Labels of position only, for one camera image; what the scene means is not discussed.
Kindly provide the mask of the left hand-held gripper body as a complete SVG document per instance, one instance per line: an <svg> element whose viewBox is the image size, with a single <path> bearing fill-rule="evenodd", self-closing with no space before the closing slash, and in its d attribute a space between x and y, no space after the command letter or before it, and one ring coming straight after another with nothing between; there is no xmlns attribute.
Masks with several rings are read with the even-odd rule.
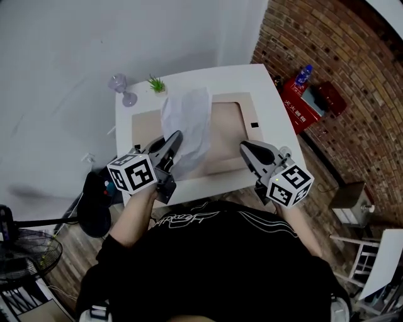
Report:
<svg viewBox="0 0 403 322"><path fill-rule="evenodd" d="M157 200L168 204L176 183L170 172L153 165L149 154L127 153L107 165L117 190L134 195L156 185Z"/></svg>

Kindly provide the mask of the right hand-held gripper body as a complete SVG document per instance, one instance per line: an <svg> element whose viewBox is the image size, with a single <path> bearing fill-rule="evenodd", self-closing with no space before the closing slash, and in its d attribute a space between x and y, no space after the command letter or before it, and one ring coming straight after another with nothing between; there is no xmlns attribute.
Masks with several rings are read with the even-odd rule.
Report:
<svg viewBox="0 0 403 322"><path fill-rule="evenodd" d="M273 201L291 208L306 197L314 177L294 162L289 148L279 150L265 146L259 157L260 162L264 160L266 163L259 167L260 178L255 185L255 192L263 204Z"/></svg>

